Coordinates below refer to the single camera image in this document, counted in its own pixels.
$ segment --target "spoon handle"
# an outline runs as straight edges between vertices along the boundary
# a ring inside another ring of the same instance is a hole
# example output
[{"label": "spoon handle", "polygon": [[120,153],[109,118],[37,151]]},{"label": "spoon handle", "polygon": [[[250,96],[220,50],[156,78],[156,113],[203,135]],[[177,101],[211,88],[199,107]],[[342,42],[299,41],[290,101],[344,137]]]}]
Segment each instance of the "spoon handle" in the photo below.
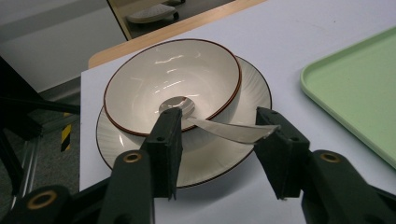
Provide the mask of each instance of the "spoon handle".
[{"label": "spoon handle", "polygon": [[213,133],[219,137],[242,144],[253,145],[268,137],[280,128],[279,125],[237,125],[217,123],[206,119],[189,117],[187,120],[194,125]]}]

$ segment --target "spoon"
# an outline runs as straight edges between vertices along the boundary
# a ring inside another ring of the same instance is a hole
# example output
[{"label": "spoon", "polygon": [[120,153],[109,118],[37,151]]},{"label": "spoon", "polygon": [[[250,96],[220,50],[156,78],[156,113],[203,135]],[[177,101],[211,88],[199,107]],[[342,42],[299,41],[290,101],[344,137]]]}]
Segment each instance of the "spoon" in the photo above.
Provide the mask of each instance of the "spoon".
[{"label": "spoon", "polygon": [[179,107],[182,118],[188,120],[194,125],[213,133],[219,137],[247,145],[254,145],[261,139],[267,138],[271,133],[280,128],[279,125],[237,125],[224,124],[207,119],[198,119],[191,117],[195,109],[195,103],[188,97],[177,96],[165,100],[159,107],[159,112]]}]

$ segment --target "floor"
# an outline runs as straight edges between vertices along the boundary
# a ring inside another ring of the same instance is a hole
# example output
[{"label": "floor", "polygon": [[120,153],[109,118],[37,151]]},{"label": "floor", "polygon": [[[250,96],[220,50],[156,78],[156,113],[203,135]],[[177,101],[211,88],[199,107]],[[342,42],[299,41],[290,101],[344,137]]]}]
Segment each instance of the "floor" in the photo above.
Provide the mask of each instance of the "floor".
[{"label": "floor", "polygon": [[[193,15],[202,13],[214,7],[232,2],[233,0],[187,0],[186,3],[180,4],[178,0],[169,1],[168,4],[177,8],[179,21],[187,19]],[[130,24],[134,36],[139,36],[159,29],[173,22],[169,20],[153,22],[143,27],[137,27]],[[80,80],[75,79],[68,83],[53,88],[51,90],[40,92],[44,99],[56,102],[62,102],[72,105],[79,105],[80,97]],[[64,113],[50,112],[45,110],[36,110],[30,114],[30,117],[47,128],[47,132],[35,139],[35,142],[24,141],[16,134],[5,130],[7,139],[16,152],[20,161],[23,161],[23,155],[32,145],[37,148],[37,163],[35,168],[34,181],[32,190],[48,185],[62,185],[69,189],[71,194],[78,192],[78,175],[79,175],[79,117],[76,116],[71,121],[72,131],[70,133],[70,149],[61,151],[62,130],[64,125]],[[11,185],[7,171],[2,162],[0,162],[0,220],[9,210],[11,205]]]}]

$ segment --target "table surface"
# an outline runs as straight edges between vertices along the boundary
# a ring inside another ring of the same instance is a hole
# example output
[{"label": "table surface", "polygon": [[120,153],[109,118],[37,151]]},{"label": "table surface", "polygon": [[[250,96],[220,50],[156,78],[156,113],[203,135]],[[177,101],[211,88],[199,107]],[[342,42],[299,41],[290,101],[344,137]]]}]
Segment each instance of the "table surface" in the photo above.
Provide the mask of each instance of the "table surface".
[{"label": "table surface", "polygon": [[[251,62],[269,84],[273,109],[311,141],[311,150],[344,155],[369,184],[396,194],[396,171],[300,87],[304,67],[394,27],[395,11],[394,0],[268,0],[170,39],[208,39]],[[135,54],[81,74],[80,189],[111,174],[96,145],[96,122],[107,82]],[[176,201],[155,199],[155,217],[172,224],[305,223],[301,198],[278,201],[254,154],[226,175],[180,189]]]}]

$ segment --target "green tray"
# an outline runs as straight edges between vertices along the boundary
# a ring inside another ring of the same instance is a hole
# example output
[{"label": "green tray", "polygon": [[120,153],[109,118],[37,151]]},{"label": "green tray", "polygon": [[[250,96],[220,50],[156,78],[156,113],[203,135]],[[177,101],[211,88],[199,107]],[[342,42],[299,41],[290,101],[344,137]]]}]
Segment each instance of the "green tray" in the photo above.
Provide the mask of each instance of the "green tray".
[{"label": "green tray", "polygon": [[309,64],[301,85],[396,168],[396,27]]}]

